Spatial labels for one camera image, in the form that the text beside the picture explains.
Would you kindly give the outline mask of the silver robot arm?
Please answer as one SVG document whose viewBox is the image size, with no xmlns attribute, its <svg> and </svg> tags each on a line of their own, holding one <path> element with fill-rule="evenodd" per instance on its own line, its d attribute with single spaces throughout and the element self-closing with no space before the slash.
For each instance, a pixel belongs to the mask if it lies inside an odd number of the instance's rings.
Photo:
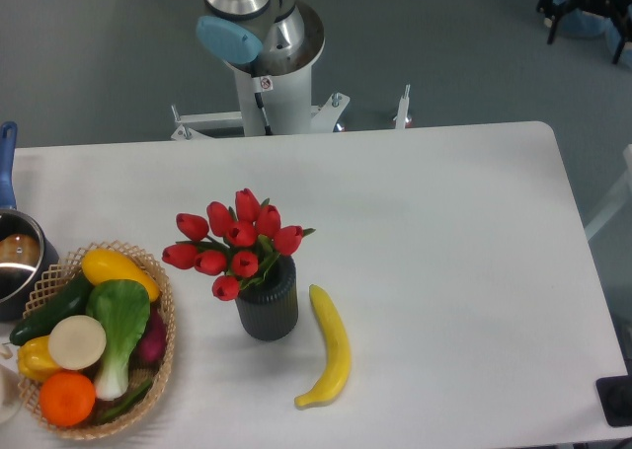
<svg viewBox="0 0 632 449">
<path fill-rule="evenodd" d="M 300 0 L 203 0 L 196 35 L 227 64 L 253 76 L 291 74 L 312 65 L 325 45 L 317 13 Z"/>
</svg>

